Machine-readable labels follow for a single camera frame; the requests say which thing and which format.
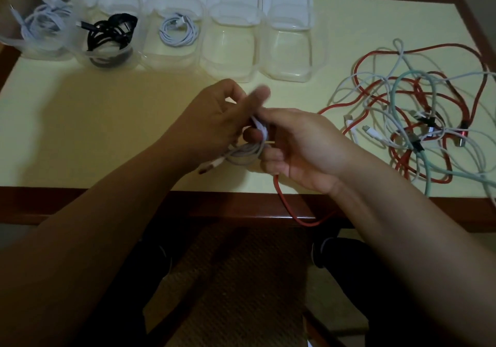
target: red cable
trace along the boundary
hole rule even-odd
[[[406,51],[405,54],[412,54],[412,53],[424,52],[424,51],[428,51],[428,50],[432,50],[432,49],[445,48],[445,47],[457,47],[457,48],[462,48],[462,49],[468,50],[470,53],[472,53],[473,55],[475,55],[477,57],[477,59],[480,61],[480,64],[481,64],[482,69],[483,69],[483,72],[487,72],[487,66],[484,63],[484,61],[482,59],[482,56],[477,51],[475,51],[474,49],[472,49],[472,48],[470,48],[470,47],[468,47],[466,45],[463,45],[463,44],[448,43],[448,44],[434,45],[434,46],[427,47],[427,48],[421,48],[421,49],[415,49],[415,50],[411,50],[411,51]],[[383,55],[393,55],[393,54],[394,55],[399,55],[399,52],[397,52],[397,51],[372,51],[372,52],[369,52],[368,54],[366,54],[365,56],[363,56],[361,59],[358,60],[358,62],[355,65],[355,68],[353,70],[353,73],[354,74],[358,73],[358,68],[360,67],[360,65],[362,64],[362,62],[366,58],[368,58],[368,57],[370,57],[372,55],[376,55],[376,54],[381,54],[381,55],[382,54]],[[444,79],[447,79],[447,76],[445,74],[443,74],[442,72],[432,71],[432,72],[428,72],[428,74],[436,74],[436,75],[441,76]],[[446,84],[447,84],[448,88],[450,89],[450,91],[455,95],[456,99],[455,98],[452,98],[452,97],[449,97],[447,95],[441,94],[441,93],[437,93],[437,96],[442,97],[442,98],[444,98],[446,100],[449,100],[452,103],[454,103],[455,105],[457,105],[460,108],[461,112],[462,112],[462,120],[463,121],[467,121],[468,122],[468,125],[470,125],[474,121],[475,113],[477,112],[477,107],[479,105],[479,99],[481,98],[482,93],[484,92],[484,88],[486,87],[487,78],[488,78],[487,74],[484,74],[482,83],[480,84],[479,90],[478,90],[478,92],[477,92],[477,94],[475,96],[474,105],[472,107],[472,112],[471,113],[470,113],[470,111],[468,109],[468,106],[467,106],[465,100],[460,95],[460,93],[455,89],[455,87],[451,84],[450,81],[446,81]],[[398,77],[391,77],[390,79],[396,80],[396,79],[398,79]],[[412,84],[413,91],[398,90],[397,93],[402,93],[402,94],[407,94],[407,95],[414,96],[415,99],[418,101],[418,103],[424,108],[425,112],[430,112],[430,106],[429,106],[429,103],[427,101],[426,96],[427,95],[432,95],[432,93],[431,92],[424,92],[423,91],[422,86],[420,85],[420,80],[421,80],[421,78],[417,78],[415,80],[412,80],[412,79],[409,79],[409,78],[402,79],[402,81],[406,81],[406,82]],[[334,104],[334,105],[327,106],[327,107],[321,109],[318,113],[319,114],[322,114],[322,113],[324,113],[324,112],[326,112],[326,111],[328,111],[329,109],[332,109],[332,108],[352,106],[352,105],[358,103],[362,99],[362,97],[364,97],[364,96],[369,96],[372,99],[371,102],[369,103],[369,107],[372,106],[375,102],[381,102],[381,103],[384,103],[384,104],[389,105],[389,102],[387,100],[383,99],[383,97],[386,96],[387,93],[383,93],[381,95],[371,95],[370,94],[371,89],[374,88],[375,86],[379,85],[382,82],[382,80],[378,80],[378,81],[373,82],[367,88],[363,88],[362,86],[359,86],[360,83],[359,83],[359,79],[358,79],[358,76],[357,75],[355,75],[353,77],[353,81],[354,81],[355,87],[358,87],[358,89],[360,90],[360,95],[355,100],[353,100],[351,102],[348,102],[348,103],[339,103],[339,104]],[[421,123],[417,123],[417,124],[412,125],[411,122],[410,122],[410,120],[408,119],[408,117],[406,116],[406,114],[404,113],[403,110],[401,110],[398,107],[396,107],[396,110],[401,114],[401,116],[404,118],[404,120],[405,120],[405,122],[407,124],[407,127],[405,128],[405,130],[411,130],[411,131],[413,131],[413,128],[422,125]],[[351,124],[350,126],[348,126],[348,127],[346,127],[344,129],[343,134],[345,135],[353,127],[355,127],[357,124],[361,123],[368,115],[369,115],[369,110],[366,109],[363,112],[362,116],[360,116],[360,118],[358,118],[357,120],[355,120],[353,122],[353,124]],[[439,115],[438,113],[436,113],[436,116],[438,118],[440,118],[440,120],[444,123],[443,118],[441,117],[441,115]],[[398,136],[397,133],[393,133],[391,135],[391,140],[394,141],[394,139],[396,139],[397,136]],[[441,140],[442,147],[445,150],[447,150],[447,139],[449,137],[450,138],[455,138],[454,135],[446,134],[446,135],[443,136],[443,138]],[[412,150],[406,150],[405,153],[400,157],[398,155],[398,153],[396,152],[396,149],[394,149],[393,147],[389,147],[389,153],[391,154],[391,156],[393,157],[393,159],[396,160],[395,169],[397,171],[401,171],[401,169],[403,169],[403,176],[405,177],[405,179],[407,179],[408,181],[410,180],[410,172],[412,172],[414,175],[417,174],[417,169],[416,168],[412,168],[409,165],[410,158],[412,156]],[[446,162],[446,168],[448,169],[448,171],[451,171],[452,170],[452,165],[451,165],[450,156],[448,154],[446,154],[446,152],[443,152],[443,158],[444,158],[444,160]],[[424,179],[426,178],[426,176],[424,174],[422,174],[422,173],[419,173],[418,175],[420,177],[424,178]],[[452,175],[447,175],[443,179],[432,179],[432,182],[437,183],[437,184],[449,184],[452,180],[453,180],[453,176]],[[288,202],[284,198],[284,194],[282,193],[281,187],[279,186],[279,176],[278,175],[275,175],[273,181],[274,181],[274,187],[276,189],[276,192],[279,195],[279,198],[281,199],[284,207],[288,211],[289,215],[296,222],[298,222],[299,224],[301,224],[303,226],[306,226],[306,227],[314,227],[314,226],[317,226],[317,225],[321,224],[325,220],[329,219],[329,217],[331,217],[332,215],[334,215],[336,213],[336,211],[333,211],[329,215],[327,215],[325,218],[323,218],[321,220],[318,220],[318,221],[315,221],[315,222],[312,222],[312,223],[307,223],[307,222],[302,221],[301,219],[299,219],[296,216],[296,214],[293,212],[293,210],[291,209],[290,205],[288,204]]]

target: person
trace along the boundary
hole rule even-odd
[[[369,317],[371,332],[375,324],[388,328],[387,322],[374,318],[371,305],[381,308],[379,300],[392,293],[406,298],[394,285],[382,286],[374,278],[391,274],[409,294],[409,301],[455,339],[470,345],[495,345],[494,255],[396,171],[340,134],[325,117],[296,109],[264,108],[269,94],[268,87],[257,87],[246,95],[231,80],[205,88],[156,143],[2,250],[0,345],[88,342],[91,339],[85,339],[84,332],[98,320],[105,324],[92,334],[92,344],[102,344],[106,339],[101,333],[112,330],[115,323],[105,316],[101,304],[115,298],[111,290],[119,287],[119,278],[121,283],[132,281],[121,266],[156,280],[169,270],[167,247],[153,240],[157,233],[146,233],[159,204],[183,175],[221,156],[250,125],[252,115],[270,125],[269,139],[275,141],[263,151],[262,169],[329,195],[368,244],[354,240],[351,246],[336,231],[326,236],[324,231],[333,229],[329,221],[317,234],[313,255],[340,284],[348,286],[344,291]],[[228,97],[235,103],[228,102]],[[243,135],[249,142],[261,140],[261,132],[253,127]],[[143,246],[146,241],[153,243]],[[157,258],[146,260],[152,264],[137,265],[139,256]],[[348,267],[351,275],[345,275],[340,259],[346,260],[345,266],[356,264]],[[361,276],[360,270],[369,271],[372,277]],[[155,288],[148,286],[143,291],[149,298]],[[368,291],[377,301],[367,303],[360,291]],[[146,301],[140,298],[128,304],[124,299],[120,304],[141,312]],[[394,303],[384,307],[390,312],[390,322],[401,318],[395,313],[401,309]],[[104,316],[95,316],[98,311]],[[123,335],[128,325],[142,322],[142,314],[117,311],[128,319],[121,319]],[[144,324],[137,328],[144,331]],[[142,344],[143,336],[137,334],[122,339],[113,335],[108,340]],[[397,341],[396,345],[406,343]]]

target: black cable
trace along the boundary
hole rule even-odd
[[[133,38],[134,29],[138,18],[127,13],[114,14],[108,20],[100,20],[95,24],[81,22],[81,28],[88,30],[88,51],[104,44],[114,42],[119,45],[119,50],[126,48]],[[90,58],[93,65],[99,68],[115,68],[122,65],[133,54],[133,49],[114,57]]]

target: table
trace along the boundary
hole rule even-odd
[[[392,47],[400,37],[406,49],[443,42],[477,48],[492,71],[496,56],[464,0],[314,0],[329,20],[329,62],[310,82],[273,81],[258,74],[242,87],[266,83],[273,90],[268,106],[318,111],[354,62],[378,47]],[[428,54],[447,74],[477,70],[477,61],[451,49]],[[133,72],[101,73],[76,62],[18,59],[6,48],[0,54],[0,222],[38,224],[80,195],[106,173],[157,139],[203,87],[213,81],[193,77]],[[378,68],[391,68],[377,58]],[[476,81],[460,87],[474,92]],[[474,126],[488,133],[496,99],[490,79]],[[326,114],[338,126],[347,110]],[[364,139],[367,150],[388,160]],[[489,149],[496,157],[496,150]],[[308,194],[283,182],[283,192],[301,219],[312,221],[336,208],[326,196]],[[470,231],[496,231],[496,212],[482,187],[457,179],[434,186],[433,202]],[[178,209],[176,205],[188,205]],[[174,188],[159,212],[172,218],[224,221],[239,225],[293,225],[272,186],[257,166],[227,163],[202,177],[191,174]]]

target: brown table border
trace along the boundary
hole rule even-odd
[[[455,5],[484,61],[496,71],[496,55],[465,0],[400,0]],[[6,47],[0,53],[0,88],[20,53]],[[38,225],[81,195],[84,189],[0,187],[0,222]],[[296,214],[312,221],[338,207],[322,195],[288,195]],[[432,201],[471,232],[496,231],[496,211],[488,199],[432,198]],[[188,209],[177,205],[188,205]],[[276,194],[170,192],[158,211],[167,217],[238,225],[295,225]],[[338,216],[344,215],[338,210]]]

